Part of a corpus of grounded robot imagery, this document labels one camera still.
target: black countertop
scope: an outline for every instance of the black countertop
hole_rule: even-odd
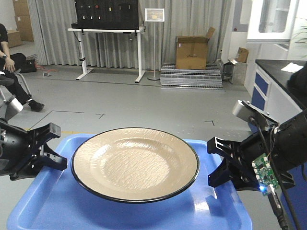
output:
[[[257,59],[255,62],[297,103],[302,110],[307,108],[307,94],[303,94],[288,87],[287,82],[292,73],[281,71],[281,69],[287,66],[290,62],[304,66],[306,61]]]

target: black shirt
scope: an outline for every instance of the black shirt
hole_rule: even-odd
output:
[[[8,42],[8,32],[3,24],[0,23],[0,42]]]

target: person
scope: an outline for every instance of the person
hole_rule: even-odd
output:
[[[15,95],[22,105],[28,103],[32,111],[40,112],[45,105],[33,100],[24,91],[14,74],[25,63],[25,55],[22,53],[10,54],[7,30],[1,23],[0,44],[0,85],[5,86],[11,94]]]

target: sign stand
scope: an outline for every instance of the sign stand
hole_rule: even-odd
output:
[[[149,80],[153,80],[153,81],[156,81],[156,80],[160,80],[160,76],[156,76],[155,75],[155,53],[156,53],[156,50],[155,50],[155,22],[164,22],[165,21],[165,17],[164,17],[164,9],[148,9],[146,8],[145,9],[145,21],[146,22],[153,22],[153,29],[154,29],[154,35],[153,35],[153,77],[152,76],[148,76],[147,79]]]

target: framed sign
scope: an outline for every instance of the framed sign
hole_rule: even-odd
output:
[[[161,9],[145,9],[146,22],[164,22],[164,8]]]

